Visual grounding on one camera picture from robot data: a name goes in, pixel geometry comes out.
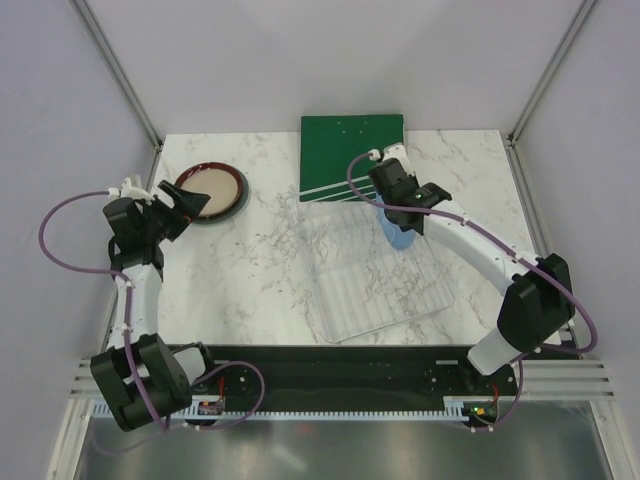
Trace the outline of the grey-green glass plate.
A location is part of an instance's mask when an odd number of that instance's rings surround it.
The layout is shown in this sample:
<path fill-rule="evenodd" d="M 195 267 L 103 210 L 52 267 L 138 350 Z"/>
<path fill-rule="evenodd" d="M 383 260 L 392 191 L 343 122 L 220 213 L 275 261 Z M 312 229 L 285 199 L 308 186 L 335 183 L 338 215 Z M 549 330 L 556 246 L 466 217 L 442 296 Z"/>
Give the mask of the grey-green glass plate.
<path fill-rule="evenodd" d="M 240 188 L 240 197 L 239 199 L 231 206 L 231 208 L 220 214 L 216 214 L 208 217 L 198 217 L 197 220 L 202 224 L 216 224 L 231 219 L 235 215 L 239 214 L 241 210 L 245 207 L 247 202 L 249 201 L 250 196 L 250 186 L 246 176 L 243 173 L 240 173 L 241 179 L 241 188 Z"/>

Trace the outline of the blue plate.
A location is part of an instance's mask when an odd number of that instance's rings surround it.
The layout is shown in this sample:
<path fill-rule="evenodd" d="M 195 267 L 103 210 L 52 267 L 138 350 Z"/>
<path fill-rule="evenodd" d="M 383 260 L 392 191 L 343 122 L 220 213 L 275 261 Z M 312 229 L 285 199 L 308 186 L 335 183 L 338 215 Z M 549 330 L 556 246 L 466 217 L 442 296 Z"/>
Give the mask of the blue plate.
<path fill-rule="evenodd" d="M 377 207 L 376 215 L 385 238 L 394 249 L 403 251 L 413 244 L 415 239 L 415 232 L 413 230 L 402 231 L 398 225 L 388 220 L 383 208 Z"/>

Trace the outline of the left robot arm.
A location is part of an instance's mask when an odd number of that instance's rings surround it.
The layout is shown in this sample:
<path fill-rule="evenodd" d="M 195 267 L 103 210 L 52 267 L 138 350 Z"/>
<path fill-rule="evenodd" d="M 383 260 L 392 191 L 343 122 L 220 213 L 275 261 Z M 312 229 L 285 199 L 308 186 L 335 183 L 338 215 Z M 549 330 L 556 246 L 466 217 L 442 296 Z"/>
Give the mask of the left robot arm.
<path fill-rule="evenodd" d="M 108 255 L 117 287 L 116 318 L 105 351 L 90 360 L 90 371 L 123 431 L 162 423 L 190 405 L 191 387 L 208 393 L 220 378 L 200 343 L 173 352 L 158 333 L 161 244 L 176 240 L 210 199 L 167 181 L 159 187 L 170 204 L 145 190 L 138 177 L 128 177 L 110 189 L 103 208 L 113 232 Z"/>

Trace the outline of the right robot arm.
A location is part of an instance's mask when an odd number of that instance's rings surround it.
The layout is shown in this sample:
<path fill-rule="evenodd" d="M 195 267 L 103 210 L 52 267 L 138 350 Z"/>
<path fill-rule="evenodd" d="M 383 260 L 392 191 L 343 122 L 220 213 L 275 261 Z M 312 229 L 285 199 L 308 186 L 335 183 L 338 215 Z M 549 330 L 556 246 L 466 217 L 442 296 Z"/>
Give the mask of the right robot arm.
<path fill-rule="evenodd" d="M 498 369 L 540 347 L 573 318 L 575 307 L 564 295 L 571 290 L 571 279 L 561 257 L 520 253 L 495 234 L 485 235 L 451 194 L 432 182 L 421 185 L 397 158 L 377 162 L 368 175 L 388 206 L 384 214 L 391 223 L 447 247 L 502 296 L 496 326 L 458 368 L 465 391 L 483 392 Z"/>

